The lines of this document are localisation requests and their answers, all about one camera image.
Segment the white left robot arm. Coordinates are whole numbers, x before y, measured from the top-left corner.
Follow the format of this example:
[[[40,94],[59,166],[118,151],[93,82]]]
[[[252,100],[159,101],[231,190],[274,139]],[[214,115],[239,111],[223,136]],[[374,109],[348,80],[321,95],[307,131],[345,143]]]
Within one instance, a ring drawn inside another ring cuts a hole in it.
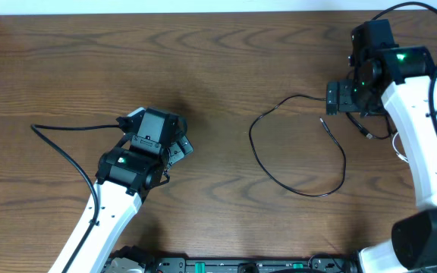
[[[149,191],[170,181],[172,165],[191,154],[180,115],[138,108],[117,119],[123,137],[104,153],[86,208],[52,272],[100,272]]]

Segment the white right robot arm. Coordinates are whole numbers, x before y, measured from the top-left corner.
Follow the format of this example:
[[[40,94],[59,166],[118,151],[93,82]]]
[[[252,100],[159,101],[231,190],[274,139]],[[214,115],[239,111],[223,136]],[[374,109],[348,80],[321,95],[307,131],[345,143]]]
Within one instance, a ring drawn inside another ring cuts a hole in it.
[[[388,115],[401,139],[413,177],[418,213],[394,224],[384,243],[362,249],[358,272],[412,272],[437,267],[437,79],[424,46],[395,43],[387,20],[351,32],[354,76],[332,81],[326,112]]]

